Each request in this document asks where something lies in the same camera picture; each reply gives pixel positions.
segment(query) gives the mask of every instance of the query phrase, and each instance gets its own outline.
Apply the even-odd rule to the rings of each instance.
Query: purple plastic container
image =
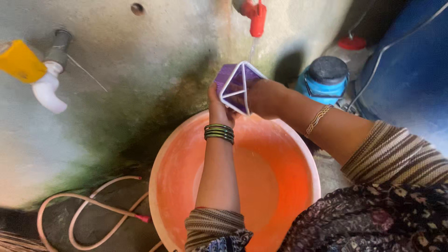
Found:
[[[246,83],[249,83],[249,82],[257,80],[257,79],[266,78],[262,73],[260,73],[260,71],[258,71],[254,66],[252,66],[247,61],[243,61],[239,64],[225,64],[221,68],[221,70],[219,71],[219,73],[217,74],[217,76],[215,78],[216,93],[218,94],[218,97],[224,104],[228,105],[229,107],[231,107],[233,109],[237,108],[236,111],[241,110],[241,112],[243,114],[248,115],[248,113],[247,113],[248,109],[246,108],[245,105],[235,103],[232,99],[230,99],[230,97],[223,98],[223,96],[231,94],[233,92],[243,91],[243,90],[244,90],[244,92],[246,91],[244,89],[244,80],[243,80],[243,74],[242,74],[243,65],[244,65],[244,73],[245,73]],[[230,79],[229,85],[225,88],[224,92],[221,93],[221,91],[225,87],[226,82],[229,79]],[[244,92],[237,94],[237,96],[244,97]]]

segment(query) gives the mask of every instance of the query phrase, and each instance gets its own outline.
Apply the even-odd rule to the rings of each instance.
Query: black lid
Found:
[[[349,68],[340,58],[323,56],[311,63],[308,74],[316,82],[330,86],[344,81],[349,74]]]

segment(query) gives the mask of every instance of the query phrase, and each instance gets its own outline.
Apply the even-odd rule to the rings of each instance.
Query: orange plastic basin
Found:
[[[207,124],[208,111],[182,123],[165,141],[152,168],[151,215],[170,252],[184,251],[184,220],[196,201]],[[241,213],[254,233],[246,249],[276,251],[296,216],[320,198],[316,165],[299,135],[281,120],[240,117],[234,132]]]

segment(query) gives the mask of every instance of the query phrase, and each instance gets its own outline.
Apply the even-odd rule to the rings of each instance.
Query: hole in wall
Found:
[[[141,5],[139,3],[133,3],[131,5],[131,11],[136,16],[142,16],[145,14],[145,8],[143,8],[143,5]]]

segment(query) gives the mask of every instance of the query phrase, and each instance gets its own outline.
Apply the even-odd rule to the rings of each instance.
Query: hand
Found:
[[[233,128],[238,113],[226,106],[219,100],[216,94],[216,83],[208,88],[208,112],[210,113],[210,124],[224,124]]]
[[[247,103],[251,112],[268,120],[279,117],[281,103],[289,89],[268,79],[247,83],[247,88]]]

